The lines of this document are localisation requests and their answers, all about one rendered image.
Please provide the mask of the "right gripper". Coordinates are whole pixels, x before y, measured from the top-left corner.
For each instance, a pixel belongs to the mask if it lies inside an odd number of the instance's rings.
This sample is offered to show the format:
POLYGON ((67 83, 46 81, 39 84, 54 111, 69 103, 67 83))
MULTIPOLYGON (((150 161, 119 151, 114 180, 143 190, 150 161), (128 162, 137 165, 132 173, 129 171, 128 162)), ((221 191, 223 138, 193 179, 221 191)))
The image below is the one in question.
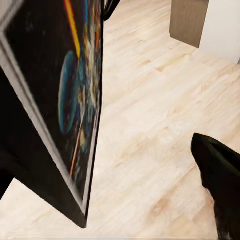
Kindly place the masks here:
POLYGON ((121 0, 106 0, 103 19, 108 21, 121 0))

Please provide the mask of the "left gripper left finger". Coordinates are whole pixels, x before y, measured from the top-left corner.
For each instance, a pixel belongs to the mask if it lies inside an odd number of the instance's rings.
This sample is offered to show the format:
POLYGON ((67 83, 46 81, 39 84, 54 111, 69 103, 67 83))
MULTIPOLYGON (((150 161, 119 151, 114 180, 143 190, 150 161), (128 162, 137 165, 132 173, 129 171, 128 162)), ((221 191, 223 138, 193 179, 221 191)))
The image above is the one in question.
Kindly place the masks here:
POLYGON ((0 167, 0 201, 2 200, 13 179, 14 177, 10 173, 0 167))

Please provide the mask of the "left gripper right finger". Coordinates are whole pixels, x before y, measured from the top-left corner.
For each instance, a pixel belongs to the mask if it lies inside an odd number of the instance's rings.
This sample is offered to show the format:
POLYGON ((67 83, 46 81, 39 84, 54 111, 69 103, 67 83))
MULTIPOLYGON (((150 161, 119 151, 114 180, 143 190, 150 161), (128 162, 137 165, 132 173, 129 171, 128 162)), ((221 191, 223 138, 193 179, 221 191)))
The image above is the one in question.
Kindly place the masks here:
POLYGON ((199 133, 190 150, 232 240, 240 240, 240 154, 199 133))

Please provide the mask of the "poster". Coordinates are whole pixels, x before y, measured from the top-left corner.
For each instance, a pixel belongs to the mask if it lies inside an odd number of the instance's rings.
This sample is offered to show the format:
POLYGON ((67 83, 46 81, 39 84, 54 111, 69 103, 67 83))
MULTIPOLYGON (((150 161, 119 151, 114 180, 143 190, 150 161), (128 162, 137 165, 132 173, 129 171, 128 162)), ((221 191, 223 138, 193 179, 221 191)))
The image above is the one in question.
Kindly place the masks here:
POLYGON ((0 0, 0 168, 87 229, 106 0, 0 0))

